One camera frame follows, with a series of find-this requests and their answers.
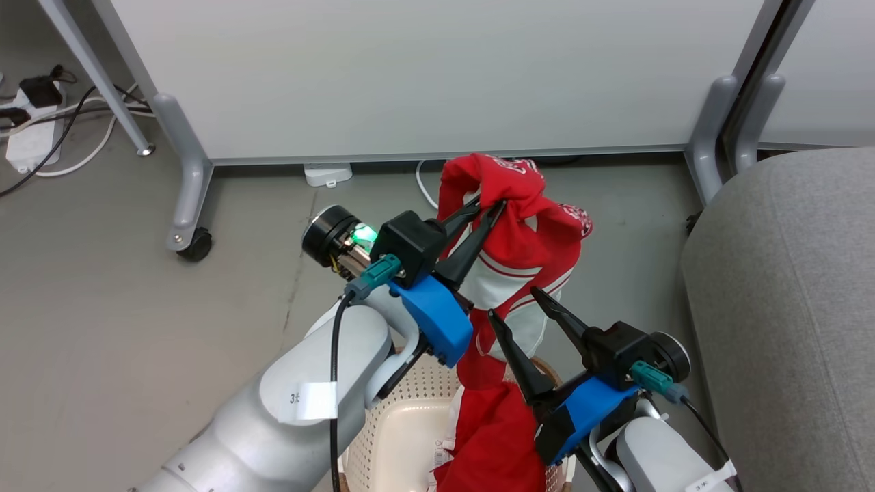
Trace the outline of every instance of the gray floor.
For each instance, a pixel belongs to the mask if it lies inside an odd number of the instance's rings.
[[[87,4],[69,3],[93,26]],[[56,61],[78,70],[39,8],[0,0],[0,13],[0,71],[17,79]],[[25,32],[44,35],[7,49]],[[130,82],[117,53],[101,56],[120,85]],[[106,123],[77,123],[58,166],[89,153]],[[137,158],[116,130],[80,171],[0,199],[0,492],[138,484],[336,298],[340,281],[302,257],[308,215],[336,202],[372,224],[408,208],[433,213],[409,167],[358,172],[331,190],[308,187],[296,171],[235,173],[208,197],[213,252],[184,264],[164,248],[178,161],[154,122],[143,130],[157,144],[152,157]],[[595,221],[563,302],[592,324],[624,320],[693,347],[677,265],[684,219],[699,206],[680,156],[588,158],[544,174],[549,197]],[[0,162],[3,186],[16,177]],[[424,177],[437,193],[438,174]],[[580,369],[555,326],[538,355],[562,377]],[[705,406],[701,380],[689,386]],[[695,421],[671,413],[708,452]],[[578,469],[575,489],[589,489],[584,475]]]

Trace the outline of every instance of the red fabric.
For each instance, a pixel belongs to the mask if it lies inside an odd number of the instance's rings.
[[[507,200],[505,213],[486,239],[484,252],[508,268],[541,268],[510,299],[494,307],[505,318],[515,302],[530,295],[533,285],[546,288],[574,267],[581,239],[591,233],[592,221],[580,208],[558,205],[541,195],[544,179],[533,161],[508,161],[484,154],[455,158],[444,165],[437,218],[443,220],[461,208],[466,196],[478,189],[483,209]],[[525,223],[529,217],[537,219],[537,231]],[[475,309],[471,321],[474,336],[458,364],[458,379],[468,389],[485,389],[501,383],[505,363],[484,355],[495,343],[485,310]]]
[[[533,353],[544,317],[540,310],[532,312],[538,308],[530,287],[556,295],[578,261],[581,239],[592,231],[586,212],[544,198],[543,189],[543,176],[531,160],[472,154],[444,166],[438,219],[458,210],[478,190],[481,208],[503,199],[507,208],[486,240],[478,274],[472,269],[460,290],[470,288],[476,294],[466,294],[475,304],[474,336],[457,366],[463,390],[453,402],[458,421],[447,433],[453,444],[445,448],[453,459],[432,472],[437,492],[544,490],[535,418],[519,388],[503,381],[506,363],[490,355],[495,335],[487,321],[487,309],[494,308],[514,339],[525,340]]]
[[[461,411],[453,460],[433,472],[438,492],[544,491],[535,418],[516,384],[466,390]]]

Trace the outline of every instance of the whiteboard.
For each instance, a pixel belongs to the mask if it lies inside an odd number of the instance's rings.
[[[761,142],[875,145],[873,26],[872,0],[814,2],[778,68],[787,85]]]
[[[686,144],[761,0],[113,0],[210,158]]]

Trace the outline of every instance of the white label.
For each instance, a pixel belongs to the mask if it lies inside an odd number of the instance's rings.
[[[718,483],[734,476],[735,474],[735,467],[732,465],[732,460],[729,460],[718,471],[712,474],[707,474],[705,477],[687,486],[684,492],[708,492],[712,488],[715,488]]]
[[[452,460],[450,452],[444,448],[444,443],[440,440],[435,441],[434,460],[431,462],[431,469],[442,467],[444,463]]]
[[[294,383],[281,405],[283,424],[337,418],[337,383]]]

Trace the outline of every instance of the gray fabric cushion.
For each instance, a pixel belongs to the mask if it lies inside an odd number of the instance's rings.
[[[745,488],[875,491],[875,150],[786,154],[731,179],[682,272]]]

